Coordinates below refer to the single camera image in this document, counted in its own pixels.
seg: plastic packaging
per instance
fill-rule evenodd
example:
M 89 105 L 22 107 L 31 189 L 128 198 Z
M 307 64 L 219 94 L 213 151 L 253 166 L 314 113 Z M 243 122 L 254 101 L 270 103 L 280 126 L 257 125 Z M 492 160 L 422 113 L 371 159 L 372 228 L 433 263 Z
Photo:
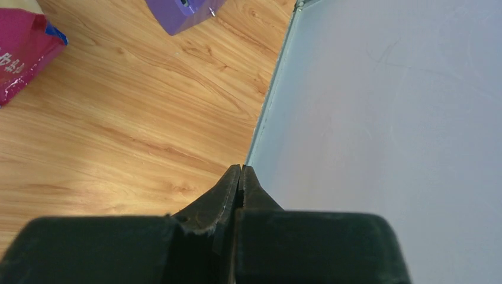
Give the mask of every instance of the plastic packaging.
M 0 0 L 0 106 L 68 44 L 36 0 Z

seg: pink bag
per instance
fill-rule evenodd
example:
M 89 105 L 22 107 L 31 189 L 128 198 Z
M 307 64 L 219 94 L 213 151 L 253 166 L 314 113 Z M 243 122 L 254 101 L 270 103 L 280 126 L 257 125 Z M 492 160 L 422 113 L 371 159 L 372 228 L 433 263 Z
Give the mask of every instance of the pink bag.
M 65 35 L 44 14 L 0 7 L 0 107 L 28 85 L 67 44 Z

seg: beige object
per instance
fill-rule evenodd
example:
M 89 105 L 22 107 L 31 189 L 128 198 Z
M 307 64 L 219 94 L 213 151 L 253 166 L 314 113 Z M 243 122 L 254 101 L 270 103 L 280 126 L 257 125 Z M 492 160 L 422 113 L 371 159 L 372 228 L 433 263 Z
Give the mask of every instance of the beige object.
M 0 8 L 18 8 L 37 14 L 43 14 L 36 0 L 0 0 Z
M 0 109 L 0 255 L 35 217 L 177 212 L 243 163 L 294 2 L 171 37 L 144 1 L 40 1 L 70 44 Z

